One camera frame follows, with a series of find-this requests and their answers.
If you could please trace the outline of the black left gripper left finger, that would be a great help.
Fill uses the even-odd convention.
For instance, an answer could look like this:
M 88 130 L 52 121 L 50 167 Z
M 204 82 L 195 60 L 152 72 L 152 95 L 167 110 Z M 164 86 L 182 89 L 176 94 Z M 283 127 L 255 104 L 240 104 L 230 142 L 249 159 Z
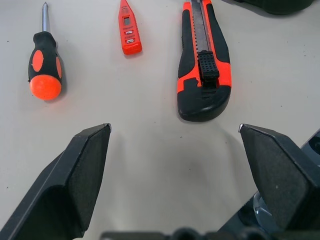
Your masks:
M 0 240 L 74 240 L 88 230 L 100 192 L 111 125 L 76 134 L 48 164 L 0 230 Z

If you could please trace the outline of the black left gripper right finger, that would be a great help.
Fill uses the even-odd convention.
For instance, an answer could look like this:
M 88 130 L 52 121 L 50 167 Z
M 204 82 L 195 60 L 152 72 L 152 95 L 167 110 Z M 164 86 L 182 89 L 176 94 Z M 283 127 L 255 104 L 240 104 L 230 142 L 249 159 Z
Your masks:
M 320 230 L 320 166 L 288 136 L 249 124 L 239 127 L 253 180 L 284 230 Z

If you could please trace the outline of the orange black handle screwdriver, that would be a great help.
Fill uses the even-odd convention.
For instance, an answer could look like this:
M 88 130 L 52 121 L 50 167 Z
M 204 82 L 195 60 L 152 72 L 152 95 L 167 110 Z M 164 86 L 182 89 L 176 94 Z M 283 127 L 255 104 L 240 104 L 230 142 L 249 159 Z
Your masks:
M 63 68 L 57 43 L 49 31 L 49 6 L 42 6 L 42 31 L 33 36 L 34 49 L 28 63 L 31 93 L 43 101 L 56 99 L 62 90 Z

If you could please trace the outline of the orange black utility knife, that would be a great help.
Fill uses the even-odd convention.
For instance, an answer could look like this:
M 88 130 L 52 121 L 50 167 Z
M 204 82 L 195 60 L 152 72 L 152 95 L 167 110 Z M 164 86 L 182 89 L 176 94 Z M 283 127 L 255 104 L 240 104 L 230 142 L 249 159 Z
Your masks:
M 178 114 L 189 122 L 210 121 L 225 110 L 232 90 L 229 49 L 212 1 L 186 1 L 181 26 Z

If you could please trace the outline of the orange voltage tester pen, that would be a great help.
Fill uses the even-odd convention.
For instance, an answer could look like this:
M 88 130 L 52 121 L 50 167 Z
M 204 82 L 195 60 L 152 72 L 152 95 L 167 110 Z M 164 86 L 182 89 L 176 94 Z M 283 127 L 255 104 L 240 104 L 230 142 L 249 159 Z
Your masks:
M 143 47 L 135 14 L 127 0 L 120 0 L 118 25 L 123 53 L 129 56 L 142 52 Z

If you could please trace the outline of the black tool case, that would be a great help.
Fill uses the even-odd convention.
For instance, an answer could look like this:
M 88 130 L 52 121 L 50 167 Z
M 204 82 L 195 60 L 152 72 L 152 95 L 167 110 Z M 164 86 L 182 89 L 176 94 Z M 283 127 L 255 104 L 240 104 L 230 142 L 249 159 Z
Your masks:
M 289 15 L 311 6 L 315 0 L 233 0 L 258 7 L 268 14 Z

